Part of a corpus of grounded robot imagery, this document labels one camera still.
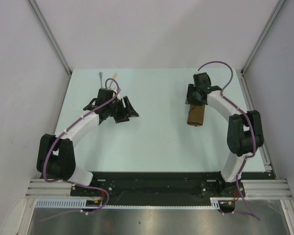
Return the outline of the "brown cloth napkin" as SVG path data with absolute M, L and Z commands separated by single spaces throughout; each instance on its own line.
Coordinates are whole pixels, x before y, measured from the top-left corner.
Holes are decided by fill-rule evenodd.
M 204 123 L 205 105 L 190 105 L 187 124 L 191 126 L 202 126 Z

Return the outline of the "spoon with wooden handle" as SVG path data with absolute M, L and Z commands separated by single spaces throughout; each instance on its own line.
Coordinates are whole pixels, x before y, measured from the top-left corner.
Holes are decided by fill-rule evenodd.
M 110 84 L 109 84 L 109 88 L 111 88 L 112 87 L 112 84 L 114 83 L 114 81 L 116 80 L 116 78 L 117 78 L 117 73 L 114 73 L 113 74 L 113 76 L 112 76 L 112 80 L 111 80 L 111 82 L 110 82 Z

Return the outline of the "metal fork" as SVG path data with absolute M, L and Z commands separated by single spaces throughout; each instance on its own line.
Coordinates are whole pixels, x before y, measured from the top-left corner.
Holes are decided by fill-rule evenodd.
M 98 73 L 99 75 L 99 80 L 100 80 L 100 87 L 103 89 L 104 88 L 104 83 L 103 83 L 103 73 L 100 71 Z

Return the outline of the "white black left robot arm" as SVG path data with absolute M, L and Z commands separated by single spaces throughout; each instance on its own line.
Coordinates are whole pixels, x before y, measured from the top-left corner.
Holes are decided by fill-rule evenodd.
M 117 90 L 100 88 L 97 97 L 83 108 L 82 115 L 57 135 L 44 134 L 40 139 L 36 169 L 44 179 L 68 181 L 81 185 L 84 193 L 92 196 L 98 191 L 93 173 L 76 165 L 74 148 L 92 129 L 107 118 L 115 123 L 129 121 L 139 114 L 127 96 L 121 98 Z

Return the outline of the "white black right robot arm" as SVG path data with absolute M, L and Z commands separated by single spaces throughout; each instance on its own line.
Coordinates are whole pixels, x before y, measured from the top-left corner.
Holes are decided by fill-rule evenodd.
M 260 113 L 244 111 L 227 98 L 219 86 L 211 85 L 207 73 L 195 73 L 193 84 L 188 85 L 186 103 L 210 106 L 228 122 L 227 146 L 229 155 L 216 184 L 217 193 L 228 196 L 240 190 L 240 179 L 248 159 L 253 158 L 264 143 Z

